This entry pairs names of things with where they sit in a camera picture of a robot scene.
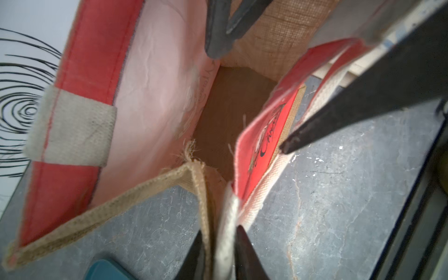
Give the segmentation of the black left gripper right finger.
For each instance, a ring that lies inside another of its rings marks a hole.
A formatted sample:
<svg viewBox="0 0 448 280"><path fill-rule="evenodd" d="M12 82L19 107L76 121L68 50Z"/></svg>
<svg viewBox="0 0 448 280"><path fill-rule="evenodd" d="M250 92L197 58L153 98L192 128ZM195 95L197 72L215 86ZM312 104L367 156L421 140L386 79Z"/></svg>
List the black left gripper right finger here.
<svg viewBox="0 0 448 280"><path fill-rule="evenodd" d="M243 226L236 228L234 242L235 274L237 280L269 280Z"/></svg>

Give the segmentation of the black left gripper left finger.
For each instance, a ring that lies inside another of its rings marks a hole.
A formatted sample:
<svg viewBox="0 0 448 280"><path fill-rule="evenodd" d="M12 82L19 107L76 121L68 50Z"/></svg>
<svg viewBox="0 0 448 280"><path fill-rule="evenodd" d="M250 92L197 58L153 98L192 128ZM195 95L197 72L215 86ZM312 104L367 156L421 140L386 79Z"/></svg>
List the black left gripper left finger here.
<svg viewBox="0 0 448 280"><path fill-rule="evenodd" d="M205 273L205 245L198 231L175 280L203 280Z"/></svg>

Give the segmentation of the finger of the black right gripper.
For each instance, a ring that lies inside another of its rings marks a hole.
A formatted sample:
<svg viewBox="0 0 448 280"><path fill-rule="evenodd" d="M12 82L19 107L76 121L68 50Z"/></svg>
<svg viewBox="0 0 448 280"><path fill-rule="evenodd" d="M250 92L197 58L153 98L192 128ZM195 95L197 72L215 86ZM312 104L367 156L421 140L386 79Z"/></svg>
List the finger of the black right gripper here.
<svg viewBox="0 0 448 280"><path fill-rule="evenodd" d="M256 23L272 0L243 0L231 14L231 1L210 0L207 7L205 52L211 59L220 59L231 51Z"/></svg>
<svg viewBox="0 0 448 280"><path fill-rule="evenodd" d="M280 146L290 154L344 127L448 96L448 6L439 8Z"/></svg>

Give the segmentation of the red jute Christmas bag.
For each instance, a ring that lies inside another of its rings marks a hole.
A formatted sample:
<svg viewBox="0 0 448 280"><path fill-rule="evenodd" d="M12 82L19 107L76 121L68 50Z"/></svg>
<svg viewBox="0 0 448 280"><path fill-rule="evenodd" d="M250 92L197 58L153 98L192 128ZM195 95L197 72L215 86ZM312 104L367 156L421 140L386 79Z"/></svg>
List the red jute Christmas bag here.
<svg viewBox="0 0 448 280"><path fill-rule="evenodd" d="M220 59L205 52L209 1L81 1L60 64L32 54L46 85L8 95L30 160L14 271L180 187L205 245L203 280L230 276L290 156L281 144L382 39L387 1L272 1Z"/></svg>

